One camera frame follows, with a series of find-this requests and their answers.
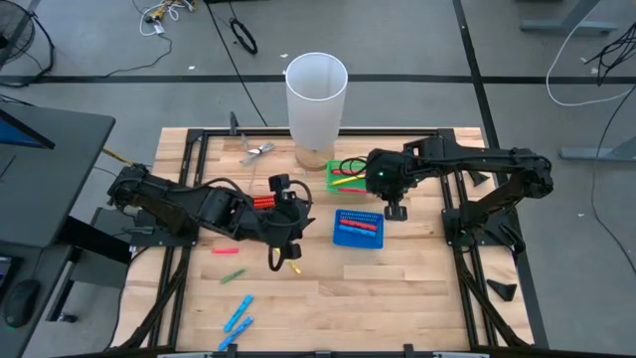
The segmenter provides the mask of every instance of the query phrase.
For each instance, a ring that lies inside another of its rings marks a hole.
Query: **green tray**
[[[331,183],[333,183],[334,181],[336,181],[338,179],[344,179],[344,178],[347,178],[347,177],[350,176],[350,175],[346,175],[346,174],[343,175],[343,174],[332,174],[331,173],[331,171],[333,169],[339,169],[341,161],[342,160],[339,160],[339,159],[331,159],[327,163],[327,190],[337,192],[338,188],[360,188],[360,189],[366,189],[367,188],[367,182],[365,181],[364,178],[356,179],[354,181],[350,181],[349,183],[344,183],[344,184],[340,184],[340,185],[331,185]],[[351,169],[353,169],[353,170],[360,170],[364,166],[365,166],[365,164],[360,163],[360,162],[351,163]],[[349,169],[349,163],[346,163],[343,166],[343,169]]]

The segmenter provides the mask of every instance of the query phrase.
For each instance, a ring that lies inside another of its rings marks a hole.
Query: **pink marker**
[[[212,249],[212,254],[238,254],[239,248]]]

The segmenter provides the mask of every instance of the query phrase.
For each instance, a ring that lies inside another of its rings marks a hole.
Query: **floor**
[[[136,0],[140,7],[154,1]],[[544,76],[563,36],[519,31],[522,19],[563,17],[576,1],[463,0],[482,76]],[[350,74],[470,76],[450,1],[442,0],[268,0],[237,2],[238,17],[255,35],[260,52],[252,56],[222,33],[242,74],[280,75],[296,56],[330,53]],[[227,4],[213,10],[231,16]],[[129,0],[47,0],[37,13],[57,47],[54,76],[100,76],[115,69],[151,63],[167,42],[138,33],[139,15]],[[574,37],[563,51],[554,76],[591,76],[581,58],[593,56],[633,22],[631,1],[603,1],[591,20],[613,21],[620,29],[607,37]],[[205,8],[182,12],[164,23],[173,53],[152,69],[129,75],[232,75],[233,68]],[[41,35],[30,53],[46,58]],[[0,75],[36,71],[29,59],[8,65]],[[636,62],[615,70],[634,76]],[[282,83],[247,84],[269,125],[285,125]],[[626,86],[554,86],[561,100],[600,98]],[[594,220],[590,206],[590,163],[558,159],[562,146],[595,146],[617,101],[561,107],[541,85],[486,85],[486,95],[500,145],[529,147],[555,165],[555,191],[541,201],[519,205],[532,274],[551,348],[636,354],[636,277],[612,239]],[[163,126],[225,126],[230,111],[241,125],[260,126],[240,84],[143,83],[45,84],[2,93],[41,106],[103,113],[117,124],[108,146],[140,162],[152,162]],[[606,143],[617,144],[636,133],[629,121],[636,99],[629,99],[615,119]],[[471,84],[350,83],[344,125],[483,126]],[[117,171],[120,164],[102,157],[98,165]],[[104,206],[112,178],[94,171],[73,215],[89,220]],[[627,250],[636,251],[636,172],[629,164],[600,163],[596,206]],[[73,325],[42,322],[25,357],[91,352],[103,348],[115,324],[119,291],[81,286],[65,311],[79,315]]]

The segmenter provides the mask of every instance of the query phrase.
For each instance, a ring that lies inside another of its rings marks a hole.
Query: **green marker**
[[[238,271],[234,272],[234,273],[230,273],[227,276],[221,278],[221,284],[226,284],[228,282],[230,282],[231,280],[239,277],[240,275],[245,273],[245,268],[241,268]]]

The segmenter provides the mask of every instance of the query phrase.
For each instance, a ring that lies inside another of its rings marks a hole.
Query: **computer mouse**
[[[5,297],[4,320],[11,327],[27,324],[33,316],[40,283],[35,279],[25,279],[16,283]]]

